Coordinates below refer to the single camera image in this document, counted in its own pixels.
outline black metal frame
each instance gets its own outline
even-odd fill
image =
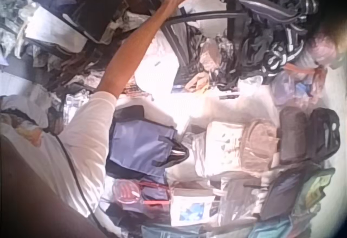
[[[146,2],[147,6],[150,10],[157,10],[161,2],[160,0],[143,0]],[[183,14],[179,16],[172,17],[168,19],[161,30],[165,35],[166,39],[170,43],[172,50],[175,52],[179,64],[183,67],[189,64],[189,57],[187,56],[187,52],[183,49],[183,46],[186,45],[186,42],[180,42],[177,35],[175,34],[172,25],[185,23],[189,21],[197,21],[197,20],[211,20],[216,18],[227,18],[228,19],[228,38],[231,40],[234,34],[234,19],[235,18],[246,18],[247,13],[245,12],[233,12],[235,10],[235,2],[231,0],[227,1],[227,10],[226,11],[208,11],[202,13],[194,13],[194,14]]]

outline metal rack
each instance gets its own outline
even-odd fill
[[[151,11],[157,10],[160,5],[160,0],[143,0]],[[187,34],[184,32],[186,29],[186,22],[197,21],[197,20],[211,20],[216,18],[227,18],[228,28],[227,34],[228,38],[231,40],[234,35],[234,20],[236,18],[246,18],[247,13],[242,11],[235,11],[236,3],[233,0],[226,0],[227,10],[226,11],[208,11],[194,14],[186,14],[185,11],[177,9],[176,16],[168,19],[164,25],[161,27],[166,39],[170,43],[173,51],[175,52],[179,64],[181,67],[186,67],[190,62],[187,39],[189,38],[179,38],[180,35]]]

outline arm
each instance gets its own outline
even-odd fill
[[[107,66],[98,91],[109,92],[118,98],[140,65],[157,31],[183,1],[164,0],[158,11],[125,41]]]

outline printed picture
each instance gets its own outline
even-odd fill
[[[179,215],[180,221],[200,221],[204,215],[204,203],[190,204],[190,207],[182,207]]]

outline black backpack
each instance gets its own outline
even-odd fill
[[[316,163],[330,158],[340,148],[340,119],[335,111],[315,109],[307,128],[307,155]]]

